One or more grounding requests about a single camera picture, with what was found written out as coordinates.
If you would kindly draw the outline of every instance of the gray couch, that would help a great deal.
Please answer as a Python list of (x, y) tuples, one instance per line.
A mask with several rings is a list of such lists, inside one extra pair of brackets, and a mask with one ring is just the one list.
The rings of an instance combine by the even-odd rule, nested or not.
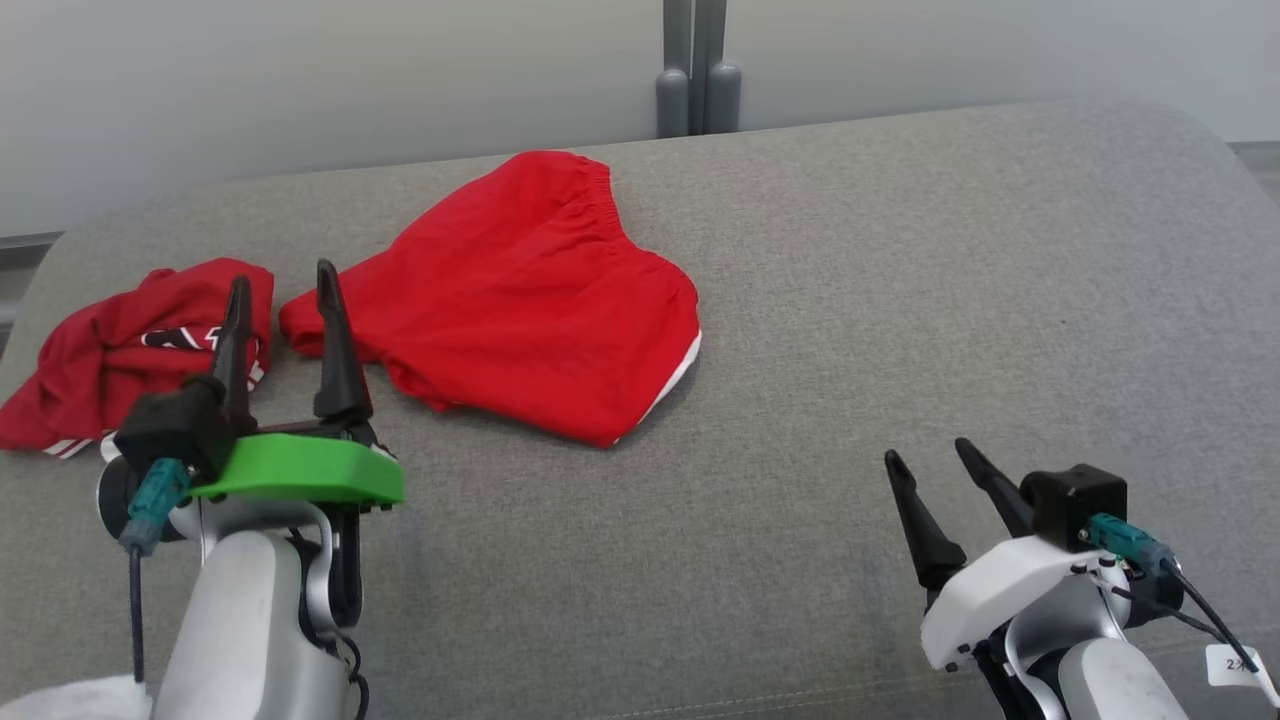
[[(433, 415), (370, 368), (408, 492), (365, 524), (370, 717), (995, 717), (972, 666), (924, 661), (881, 461), (900, 450), (977, 556), (1005, 533), (959, 434), (1015, 478), (1128, 478), (1130, 518), (1280, 659), (1280, 210), (1203, 127), (1100, 100), (582, 152), (613, 168), (636, 243), (698, 284), (701, 359), (609, 451)], [(84, 224), (32, 283), (0, 396), (59, 320), (151, 268), (243, 258), (279, 306), (316, 258), (381, 250), (500, 160), (243, 182)], [(271, 352), (256, 414), (305, 418), (317, 364)], [(0, 701), (128, 670), (100, 469), (0, 456)], [(152, 678), (197, 565), (187, 543), (145, 566)], [(1207, 638), (1133, 637), (1193, 717), (1270, 716), (1206, 684)]]

